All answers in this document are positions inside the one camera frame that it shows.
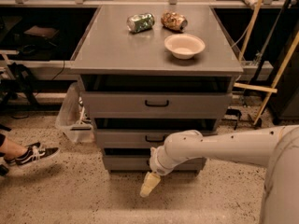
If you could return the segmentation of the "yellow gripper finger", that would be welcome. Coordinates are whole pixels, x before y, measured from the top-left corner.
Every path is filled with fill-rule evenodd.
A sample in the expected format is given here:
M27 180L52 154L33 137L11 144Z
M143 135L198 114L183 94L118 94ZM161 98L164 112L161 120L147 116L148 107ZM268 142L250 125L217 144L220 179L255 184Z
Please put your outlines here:
M161 177L154 172L147 172L141 186L140 196L145 198L148 197L151 192L157 187L160 183Z

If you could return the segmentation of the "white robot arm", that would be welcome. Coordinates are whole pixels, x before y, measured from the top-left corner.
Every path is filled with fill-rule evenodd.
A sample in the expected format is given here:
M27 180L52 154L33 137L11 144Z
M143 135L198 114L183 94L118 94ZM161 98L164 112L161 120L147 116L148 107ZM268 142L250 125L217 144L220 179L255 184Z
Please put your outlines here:
M150 150L140 195L186 161L209 158L266 169L259 224L299 224L299 126L275 126L204 136L196 130L172 133Z

